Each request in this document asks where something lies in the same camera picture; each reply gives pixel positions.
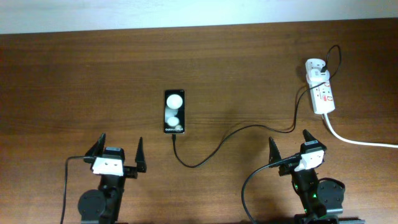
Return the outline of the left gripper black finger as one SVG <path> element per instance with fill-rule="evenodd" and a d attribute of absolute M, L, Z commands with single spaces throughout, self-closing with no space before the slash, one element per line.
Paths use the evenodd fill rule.
<path fill-rule="evenodd" d="M 84 157 L 84 162 L 92 164 L 95 158 L 101 156 L 103 153 L 104 145 L 106 141 L 106 134 L 102 133 L 99 139 L 94 143 L 94 145 L 86 152 Z"/>
<path fill-rule="evenodd" d="M 144 155 L 144 142 L 143 142 L 142 137 L 140 137 L 139 143 L 137 146 L 135 162 L 136 162 L 137 171 L 146 173 L 147 164 L 146 164 L 145 155 Z"/>

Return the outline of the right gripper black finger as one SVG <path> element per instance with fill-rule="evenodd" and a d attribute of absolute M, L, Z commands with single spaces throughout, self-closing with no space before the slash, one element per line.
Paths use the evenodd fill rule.
<path fill-rule="evenodd" d="M 269 164 L 270 167 L 278 166 L 278 163 L 282 160 L 277 145 L 272 137 L 269 137 Z"/>
<path fill-rule="evenodd" d="M 317 143 L 317 139 L 314 138 L 308 130 L 304 129 L 302 133 L 305 139 L 305 145 L 311 145 Z"/>

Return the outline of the black smartphone with white circles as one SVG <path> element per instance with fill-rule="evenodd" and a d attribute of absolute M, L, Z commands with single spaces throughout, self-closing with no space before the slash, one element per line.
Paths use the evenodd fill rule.
<path fill-rule="evenodd" d="M 185 90 L 165 90 L 164 133 L 183 134 L 185 130 Z"/>

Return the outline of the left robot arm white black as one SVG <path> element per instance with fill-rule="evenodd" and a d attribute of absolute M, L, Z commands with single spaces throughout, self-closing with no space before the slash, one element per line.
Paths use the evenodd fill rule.
<path fill-rule="evenodd" d="M 82 223 L 116 223 L 126 179 L 136 179 L 138 173 L 147 171 L 142 138 L 137 146 L 135 166 L 124 164 L 123 148 L 106 147 L 105 141 L 103 133 L 83 159 L 90 164 L 92 173 L 100 176 L 100 182 L 97 189 L 86 191 L 78 201 Z"/>

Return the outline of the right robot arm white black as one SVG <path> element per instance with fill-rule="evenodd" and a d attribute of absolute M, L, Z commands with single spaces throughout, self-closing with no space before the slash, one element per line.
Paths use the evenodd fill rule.
<path fill-rule="evenodd" d="M 290 175 L 295 193 L 299 196 L 304 213 L 294 216 L 295 223 L 338 223 L 343 213 L 345 185 L 332 178 L 319 179 L 315 169 L 323 164 L 326 146 L 303 130 L 305 142 L 300 151 L 281 158 L 275 141 L 269 138 L 269 162 L 279 168 L 279 175 Z"/>

